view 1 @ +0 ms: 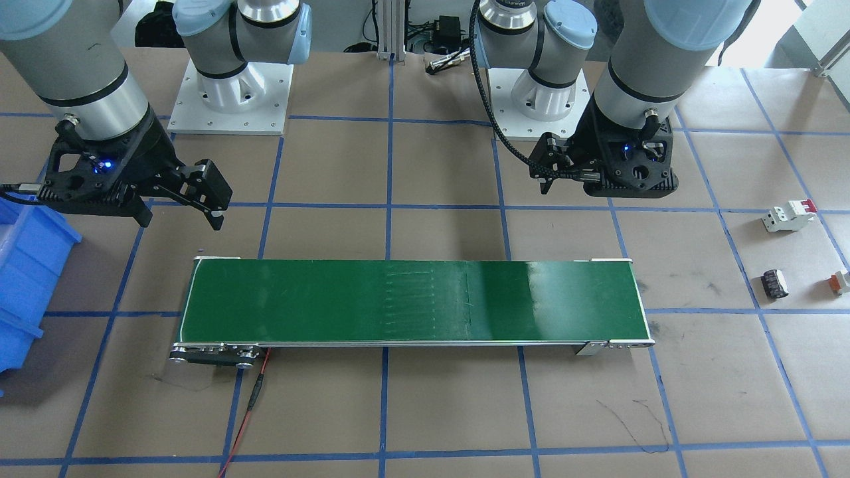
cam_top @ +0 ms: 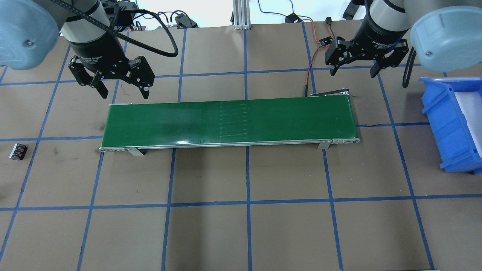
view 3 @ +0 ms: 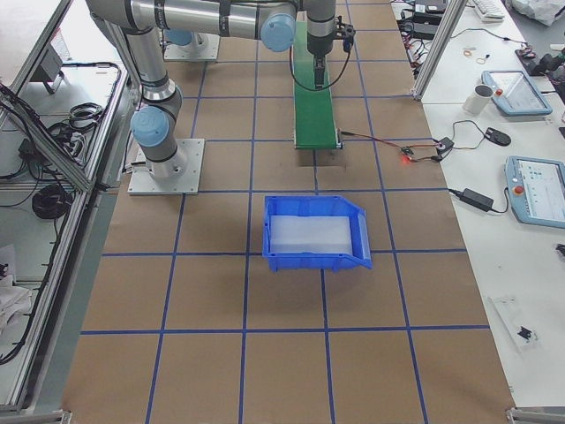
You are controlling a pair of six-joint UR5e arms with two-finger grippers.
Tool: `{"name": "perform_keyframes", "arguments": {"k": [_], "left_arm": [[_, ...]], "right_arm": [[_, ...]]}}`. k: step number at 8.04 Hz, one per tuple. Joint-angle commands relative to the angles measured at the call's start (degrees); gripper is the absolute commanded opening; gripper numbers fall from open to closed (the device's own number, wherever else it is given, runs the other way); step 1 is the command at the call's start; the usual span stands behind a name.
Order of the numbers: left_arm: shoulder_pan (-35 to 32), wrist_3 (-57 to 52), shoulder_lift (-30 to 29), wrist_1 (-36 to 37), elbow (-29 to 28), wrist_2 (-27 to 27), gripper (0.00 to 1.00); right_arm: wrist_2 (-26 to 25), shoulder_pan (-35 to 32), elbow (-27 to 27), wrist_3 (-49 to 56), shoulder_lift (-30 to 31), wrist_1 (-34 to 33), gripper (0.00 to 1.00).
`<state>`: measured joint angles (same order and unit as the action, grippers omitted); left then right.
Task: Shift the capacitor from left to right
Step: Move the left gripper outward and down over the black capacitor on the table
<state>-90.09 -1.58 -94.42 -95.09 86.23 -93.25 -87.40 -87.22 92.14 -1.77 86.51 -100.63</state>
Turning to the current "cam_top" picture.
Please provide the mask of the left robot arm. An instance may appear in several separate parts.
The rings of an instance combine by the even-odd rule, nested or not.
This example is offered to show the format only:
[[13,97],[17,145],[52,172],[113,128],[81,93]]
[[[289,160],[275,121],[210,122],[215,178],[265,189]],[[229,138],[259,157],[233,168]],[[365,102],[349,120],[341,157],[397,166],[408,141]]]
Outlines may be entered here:
[[99,0],[2,0],[1,66],[15,70],[39,66],[62,34],[74,51],[68,69],[81,86],[105,99],[103,79],[138,87],[144,99],[154,73],[143,56],[126,57]]

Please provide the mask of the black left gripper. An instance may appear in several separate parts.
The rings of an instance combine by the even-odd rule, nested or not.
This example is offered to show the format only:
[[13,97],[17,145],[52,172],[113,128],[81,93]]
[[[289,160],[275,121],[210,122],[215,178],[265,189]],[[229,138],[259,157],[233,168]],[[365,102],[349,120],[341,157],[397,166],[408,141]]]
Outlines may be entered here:
[[69,70],[81,86],[96,89],[103,99],[107,99],[108,89],[102,82],[105,78],[122,78],[140,90],[143,99],[149,98],[149,89],[154,84],[154,72],[147,59],[138,56],[129,60],[117,37],[105,33],[100,38],[88,43],[69,44],[77,57],[72,57]]

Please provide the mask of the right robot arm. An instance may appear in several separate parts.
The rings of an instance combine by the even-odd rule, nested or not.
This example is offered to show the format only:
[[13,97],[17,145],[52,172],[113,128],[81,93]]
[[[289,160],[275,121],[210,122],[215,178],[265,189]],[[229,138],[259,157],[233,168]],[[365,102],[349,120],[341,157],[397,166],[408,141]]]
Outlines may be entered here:
[[375,61],[375,77],[413,55],[432,72],[452,72],[481,62],[480,0],[355,0],[366,10],[353,39],[335,37],[325,52],[334,76],[357,60]]

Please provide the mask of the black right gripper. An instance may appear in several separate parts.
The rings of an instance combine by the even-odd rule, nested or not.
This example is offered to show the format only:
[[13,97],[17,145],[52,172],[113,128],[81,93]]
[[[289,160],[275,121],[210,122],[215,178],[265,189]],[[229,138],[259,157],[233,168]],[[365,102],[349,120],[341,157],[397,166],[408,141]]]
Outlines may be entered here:
[[354,38],[347,40],[336,36],[324,53],[330,76],[335,76],[339,67],[356,60],[375,60],[370,69],[371,78],[382,69],[397,67],[409,50],[407,40],[403,38],[407,31],[384,29],[371,18],[363,19]]

